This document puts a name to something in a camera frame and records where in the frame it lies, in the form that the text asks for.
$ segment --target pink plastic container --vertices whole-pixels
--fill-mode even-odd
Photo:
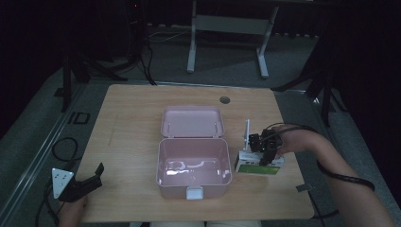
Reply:
[[[201,200],[224,195],[232,171],[223,133],[217,107],[165,108],[156,174],[163,197]]]

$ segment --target metal frame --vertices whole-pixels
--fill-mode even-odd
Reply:
[[[191,45],[189,47],[188,73],[195,72],[195,56],[197,53],[196,32],[197,30],[211,30],[233,33],[244,33],[253,35],[263,35],[263,43],[256,49],[256,57],[259,62],[260,76],[266,79],[269,76],[268,67],[265,60],[266,46],[268,45],[271,30],[274,26],[275,17],[279,7],[274,7],[269,20],[247,19],[235,17],[220,17],[197,14],[197,0],[192,1],[192,26],[191,26]]]

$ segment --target floor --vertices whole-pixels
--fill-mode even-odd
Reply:
[[[259,87],[269,89],[282,85],[299,76],[316,39],[273,36],[266,54],[270,77],[259,77],[255,47],[258,39],[250,37],[238,42],[213,42],[210,36],[200,34],[195,72],[186,72],[189,51],[188,30],[185,27],[171,27],[168,32],[150,30],[151,65],[149,70],[159,85],[183,84],[197,86]],[[144,49],[146,65],[150,51]],[[116,72],[129,80],[128,84],[148,84],[144,78],[141,64]],[[50,169],[63,166],[51,154],[52,148],[63,157],[69,157],[75,149],[74,143],[65,137],[78,141],[78,156],[84,154],[86,143],[96,122],[103,97],[108,87],[115,81],[91,71],[88,84],[73,82],[73,103],[67,112],[61,113],[62,100],[54,97],[57,88],[62,87],[61,70],[52,75],[42,89],[35,95],[19,120],[1,140],[0,177],[2,223],[7,226],[31,226],[44,193],[44,185],[49,179]],[[320,118],[321,104],[311,99],[303,91],[309,81],[290,91],[275,93],[277,103],[285,122],[306,124],[327,136],[339,149],[345,160],[362,177],[370,179],[377,186],[377,195],[386,204],[398,225],[401,226],[401,212],[384,183],[375,162],[361,138],[352,117],[332,103],[329,114],[330,128]],[[87,124],[74,124],[69,119],[73,114],[88,115]],[[317,170],[315,158],[310,153],[297,154],[305,182],[313,185],[311,196],[322,214],[336,209],[323,175]],[[41,226],[51,226],[49,215],[43,210],[40,214]],[[318,219],[305,220],[263,220],[263,226],[323,226]],[[325,226],[345,226],[340,216],[324,220]],[[128,223],[85,223],[82,226],[129,226]]]

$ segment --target person's hand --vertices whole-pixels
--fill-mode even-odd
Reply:
[[[276,132],[297,127],[295,125],[281,125],[273,127]],[[321,135],[316,132],[308,130],[294,130],[286,131],[280,134],[283,145],[277,150],[276,157],[285,153],[305,151],[314,149],[314,145],[319,141],[325,140]]]
[[[60,202],[61,210],[59,227],[77,227],[83,215],[83,207],[88,203],[85,196],[74,202]]]

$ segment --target person's arm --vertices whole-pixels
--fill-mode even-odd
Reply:
[[[280,126],[275,131],[291,128]],[[309,150],[315,153],[319,163],[328,171],[359,178],[345,162],[333,145],[323,136],[306,130],[287,131],[280,135],[283,146],[277,155],[287,152]],[[326,177],[334,201],[347,226],[395,226],[395,223],[376,193],[368,186],[348,183]]]
[[[88,203],[88,197],[85,196],[74,202],[61,204],[59,212],[59,227],[78,227],[83,215],[83,207]]]

